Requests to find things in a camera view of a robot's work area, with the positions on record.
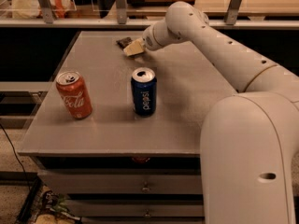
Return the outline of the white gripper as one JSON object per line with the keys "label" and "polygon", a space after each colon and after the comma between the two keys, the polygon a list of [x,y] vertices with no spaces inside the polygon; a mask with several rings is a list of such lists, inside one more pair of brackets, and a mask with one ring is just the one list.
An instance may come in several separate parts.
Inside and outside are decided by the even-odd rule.
{"label": "white gripper", "polygon": [[133,40],[127,47],[123,49],[126,56],[134,56],[145,51],[145,47],[149,50],[157,50],[164,47],[165,26],[162,23],[155,23],[149,26],[142,35],[142,38]]}

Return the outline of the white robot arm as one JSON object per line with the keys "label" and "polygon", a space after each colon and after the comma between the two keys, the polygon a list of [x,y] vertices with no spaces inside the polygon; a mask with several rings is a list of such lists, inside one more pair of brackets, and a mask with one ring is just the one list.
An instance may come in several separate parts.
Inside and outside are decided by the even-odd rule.
{"label": "white robot arm", "polygon": [[176,2],[124,52],[192,42],[236,93],[216,103],[201,129],[206,224],[296,224],[292,158],[299,150],[299,80],[292,72],[211,28]]}

